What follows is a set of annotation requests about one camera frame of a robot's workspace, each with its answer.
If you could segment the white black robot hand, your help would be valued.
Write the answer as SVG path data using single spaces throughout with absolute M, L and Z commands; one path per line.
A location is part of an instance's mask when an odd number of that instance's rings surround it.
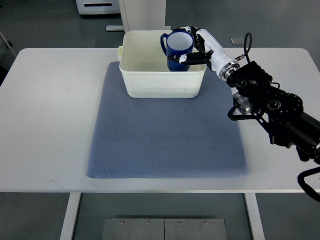
M 225 54 L 219 42 L 205 29 L 194 26 L 176 28 L 173 32 L 184 31 L 193 36 L 193 47 L 197 52 L 187 54 L 170 54 L 167 59 L 180 65 L 203 65 L 216 72 L 217 76 L 226 81 L 227 78 L 240 68 L 239 63 Z

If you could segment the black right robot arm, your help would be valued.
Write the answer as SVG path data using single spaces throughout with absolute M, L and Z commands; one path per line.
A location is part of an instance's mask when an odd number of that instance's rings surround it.
M 252 40 L 248 32 L 243 43 L 247 64 L 233 66 L 223 74 L 227 84 L 238 90 L 227 116 L 232 121 L 256 120 L 268 133 L 272 145 L 295 146 L 302 162 L 313 160 L 319 164 L 320 122 L 304 112 L 298 95 L 281 90 L 272 76 L 250 60 Z

